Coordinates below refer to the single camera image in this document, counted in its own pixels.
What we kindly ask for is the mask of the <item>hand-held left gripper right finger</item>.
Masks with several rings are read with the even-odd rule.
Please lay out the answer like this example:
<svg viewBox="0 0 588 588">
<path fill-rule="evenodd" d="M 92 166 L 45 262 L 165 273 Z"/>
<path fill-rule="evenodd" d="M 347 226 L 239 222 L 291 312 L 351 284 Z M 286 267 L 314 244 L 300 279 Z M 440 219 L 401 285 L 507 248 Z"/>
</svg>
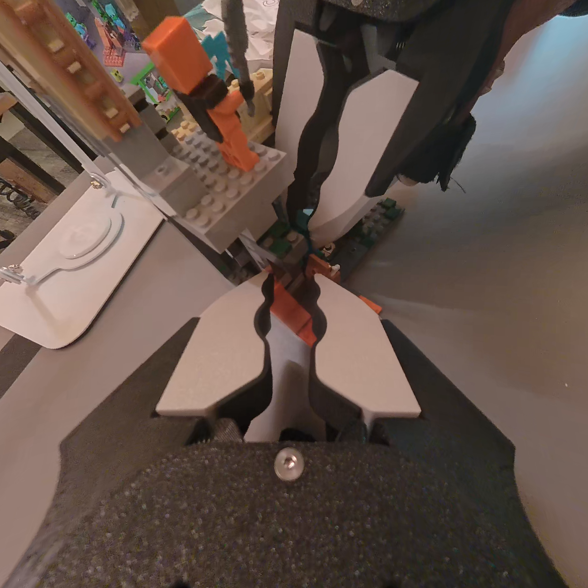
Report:
<svg viewBox="0 0 588 588">
<path fill-rule="evenodd" d="M 309 285 L 312 332 L 309 403 L 327 440 L 379 419 L 416 419 L 422 409 L 378 314 L 316 274 Z"/>
</svg>

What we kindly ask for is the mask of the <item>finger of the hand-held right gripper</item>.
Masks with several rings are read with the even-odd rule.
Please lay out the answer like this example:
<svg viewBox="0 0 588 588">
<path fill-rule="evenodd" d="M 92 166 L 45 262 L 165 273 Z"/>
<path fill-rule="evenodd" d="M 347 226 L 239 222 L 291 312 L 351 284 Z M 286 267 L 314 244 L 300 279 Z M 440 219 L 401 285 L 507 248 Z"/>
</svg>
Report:
<svg viewBox="0 0 588 588">
<path fill-rule="evenodd" d="M 313 129 L 323 89 L 323 68 L 316 39 L 301 30 L 293 33 L 282 99 L 277 115 L 275 145 L 286 154 L 286 167 L 293 173 L 283 196 L 288 217 L 296 217 L 305 206 L 309 178 L 316 169 L 319 147 Z"/>
<path fill-rule="evenodd" d="M 417 86 L 399 72 L 383 70 L 349 92 L 334 166 L 312 215 L 312 240 L 339 239 L 382 199 L 365 190 Z"/>
</svg>

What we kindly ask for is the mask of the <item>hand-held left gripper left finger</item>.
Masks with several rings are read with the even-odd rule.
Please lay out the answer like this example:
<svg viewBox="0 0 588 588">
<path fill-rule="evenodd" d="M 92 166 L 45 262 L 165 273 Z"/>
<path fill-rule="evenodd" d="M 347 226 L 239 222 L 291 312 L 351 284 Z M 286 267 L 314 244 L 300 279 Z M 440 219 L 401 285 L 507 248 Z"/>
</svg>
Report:
<svg viewBox="0 0 588 588">
<path fill-rule="evenodd" d="M 255 418 L 272 398 L 272 274 L 261 272 L 212 303 L 156 406 L 159 416 Z"/>
</svg>

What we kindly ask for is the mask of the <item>toy brick cave model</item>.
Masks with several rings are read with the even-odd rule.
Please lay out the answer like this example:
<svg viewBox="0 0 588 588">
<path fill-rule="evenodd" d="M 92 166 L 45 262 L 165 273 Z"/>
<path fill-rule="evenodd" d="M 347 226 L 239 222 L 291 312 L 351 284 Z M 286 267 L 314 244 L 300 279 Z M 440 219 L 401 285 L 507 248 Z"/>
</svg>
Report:
<svg viewBox="0 0 588 588">
<path fill-rule="evenodd" d="M 259 162 L 244 172 L 227 164 L 201 128 L 191 133 L 191 145 L 167 147 L 148 126 L 148 115 L 137 112 L 142 125 L 121 142 L 95 138 L 136 189 L 218 253 L 246 232 L 260 239 L 277 219 L 273 203 L 292 182 L 286 154 L 251 142 Z"/>
</svg>

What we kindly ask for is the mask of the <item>grey desk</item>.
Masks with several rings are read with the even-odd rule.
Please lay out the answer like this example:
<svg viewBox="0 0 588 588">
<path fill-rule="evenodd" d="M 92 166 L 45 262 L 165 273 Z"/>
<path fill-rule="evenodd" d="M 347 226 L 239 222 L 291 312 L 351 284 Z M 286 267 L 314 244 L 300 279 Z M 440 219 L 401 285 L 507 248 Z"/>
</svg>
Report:
<svg viewBox="0 0 588 588">
<path fill-rule="evenodd" d="M 519 40 L 474 117 L 463 189 L 396 189 L 401 223 L 350 285 L 511 439 L 536 532 L 587 587 L 587 17 Z M 45 518 L 63 438 L 229 288 L 165 224 L 79 342 L 1 358 L 1 584 Z"/>
</svg>

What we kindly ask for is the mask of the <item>person's right hand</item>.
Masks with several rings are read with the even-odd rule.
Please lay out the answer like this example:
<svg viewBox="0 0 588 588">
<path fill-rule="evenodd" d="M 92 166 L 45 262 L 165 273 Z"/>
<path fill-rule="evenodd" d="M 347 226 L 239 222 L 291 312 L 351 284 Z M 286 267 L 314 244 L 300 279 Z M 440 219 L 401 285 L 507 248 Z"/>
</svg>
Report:
<svg viewBox="0 0 588 588">
<path fill-rule="evenodd" d="M 504 60 L 521 37 L 564 12 L 572 4 L 574 1 L 515 1 L 504 24 L 495 62 L 476 98 L 488 93 L 496 79 L 503 74 Z"/>
</svg>

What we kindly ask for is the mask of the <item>pile of white plastic bags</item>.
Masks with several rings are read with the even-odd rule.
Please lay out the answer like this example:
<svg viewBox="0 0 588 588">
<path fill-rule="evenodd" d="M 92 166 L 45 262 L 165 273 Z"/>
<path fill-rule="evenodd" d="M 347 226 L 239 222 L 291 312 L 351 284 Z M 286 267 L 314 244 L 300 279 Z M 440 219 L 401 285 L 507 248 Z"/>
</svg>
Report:
<svg viewBox="0 0 588 588">
<path fill-rule="evenodd" d="M 207 38 L 224 35 L 225 26 L 220 1 L 177 1 L 185 17 L 202 43 Z M 246 60 L 249 70 L 273 67 L 273 46 L 279 1 L 244 1 L 243 8 L 248 35 Z"/>
</svg>

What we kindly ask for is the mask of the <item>grey toy sword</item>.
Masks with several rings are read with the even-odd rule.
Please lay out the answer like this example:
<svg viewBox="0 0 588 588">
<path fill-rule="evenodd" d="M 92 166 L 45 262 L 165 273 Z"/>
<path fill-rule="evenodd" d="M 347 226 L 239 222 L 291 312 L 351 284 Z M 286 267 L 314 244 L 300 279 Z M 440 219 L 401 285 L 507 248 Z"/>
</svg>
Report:
<svg viewBox="0 0 588 588">
<path fill-rule="evenodd" d="M 239 89 L 246 105 L 247 113 L 254 117 L 254 83 L 251 80 L 246 61 L 248 36 L 243 1 L 221 1 L 221 15 L 229 54 L 239 79 Z"/>
</svg>

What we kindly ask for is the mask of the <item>cyan toy pickaxe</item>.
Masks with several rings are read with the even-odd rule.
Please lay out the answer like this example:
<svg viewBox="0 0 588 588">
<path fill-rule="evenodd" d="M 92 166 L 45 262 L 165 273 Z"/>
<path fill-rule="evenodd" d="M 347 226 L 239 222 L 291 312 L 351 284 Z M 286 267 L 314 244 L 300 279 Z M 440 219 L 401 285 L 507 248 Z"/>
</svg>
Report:
<svg viewBox="0 0 588 588">
<path fill-rule="evenodd" d="M 216 35 L 205 35 L 201 40 L 201 45 L 213 64 L 217 77 L 224 82 L 231 76 L 235 77 L 228 43 L 223 31 L 218 32 Z"/>
</svg>

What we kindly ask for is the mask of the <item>orange toy minifigure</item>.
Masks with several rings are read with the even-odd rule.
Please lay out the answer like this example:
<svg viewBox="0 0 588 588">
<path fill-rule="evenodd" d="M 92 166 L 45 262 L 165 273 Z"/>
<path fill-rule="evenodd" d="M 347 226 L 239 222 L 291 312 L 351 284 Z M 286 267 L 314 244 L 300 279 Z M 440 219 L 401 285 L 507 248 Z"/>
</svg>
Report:
<svg viewBox="0 0 588 588">
<path fill-rule="evenodd" d="M 225 81 L 212 72 L 213 65 L 190 23 L 181 16 L 165 17 L 142 47 L 227 164 L 244 172 L 253 170 L 259 156 L 250 150 L 237 114 L 245 103 L 254 112 L 252 82 L 241 82 L 239 89 L 229 92 Z"/>
</svg>

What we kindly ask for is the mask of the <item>brown toy ladder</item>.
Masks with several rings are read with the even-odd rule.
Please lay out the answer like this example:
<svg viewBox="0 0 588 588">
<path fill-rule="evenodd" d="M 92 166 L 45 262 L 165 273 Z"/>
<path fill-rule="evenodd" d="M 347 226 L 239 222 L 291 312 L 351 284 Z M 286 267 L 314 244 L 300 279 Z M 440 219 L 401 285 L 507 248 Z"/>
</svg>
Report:
<svg viewBox="0 0 588 588">
<path fill-rule="evenodd" d="M 33 87 L 99 141 L 142 120 L 54 1 L 1 1 L 1 48 Z"/>
</svg>

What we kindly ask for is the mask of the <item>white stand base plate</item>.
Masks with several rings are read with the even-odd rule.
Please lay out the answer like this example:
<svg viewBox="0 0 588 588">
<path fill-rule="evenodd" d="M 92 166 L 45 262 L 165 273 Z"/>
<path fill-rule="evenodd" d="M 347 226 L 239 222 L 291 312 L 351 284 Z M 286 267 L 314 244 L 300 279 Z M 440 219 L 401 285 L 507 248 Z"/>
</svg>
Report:
<svg viewBox="0 0 588 588">
<path fill-rule="evenodd" d="M 87 331 L 164 215 L 118 168 L 103 173 L 5 65 L 1 82 L 82 165 L 90 181 L 24 259 L 1 262 L 1 328 L 47 349 Z"/>
</svg>

